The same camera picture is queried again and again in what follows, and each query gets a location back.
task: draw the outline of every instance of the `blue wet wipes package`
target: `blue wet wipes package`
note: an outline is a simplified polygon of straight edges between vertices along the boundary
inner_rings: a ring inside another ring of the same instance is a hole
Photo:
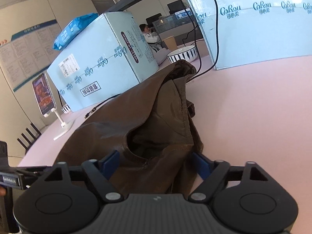
[[[54,41],[53,49],[63,50],[83,29],[99,15],[90,13],[73,19]]]

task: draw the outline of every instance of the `white jacket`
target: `white jacket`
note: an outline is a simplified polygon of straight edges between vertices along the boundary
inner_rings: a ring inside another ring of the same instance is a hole
[[[152,33],[143,33],[145,40],[149,44],[154,44],[160,42],[160,37],[158,36],[157,32]]]

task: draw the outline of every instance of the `office desk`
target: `office desk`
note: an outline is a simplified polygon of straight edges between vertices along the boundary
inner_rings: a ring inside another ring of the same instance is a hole
[[[204,41],[202,71],[211,66]],[[168,65],[164,61],[160,68]],[[198,68],[199,60],[192,62]],[[312,56],[288,58],[212,70],[187,83],[187,99],[194,103],[193,122],[210,159],[232,165],[255,161],[297,201],[299,217],[292,233],[312,229]],[[92,107],[63,115],[84,121]],[[24,157],[20,166],[52,165],[70,134],[53,141],[52,124]]]

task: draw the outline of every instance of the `smartphone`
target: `smartphone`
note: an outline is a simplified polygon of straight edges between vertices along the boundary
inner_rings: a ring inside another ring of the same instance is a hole
[[[46,74],[42,73],[33,80],[32,87],[42,115],[48,114],[52,109],[56,108]]]

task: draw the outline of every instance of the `blue box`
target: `blue box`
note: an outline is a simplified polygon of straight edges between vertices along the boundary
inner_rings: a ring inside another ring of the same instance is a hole
[[[58,55],[47,72],[72,111],[143,82],[158,70],[129,12],[100,15]]]

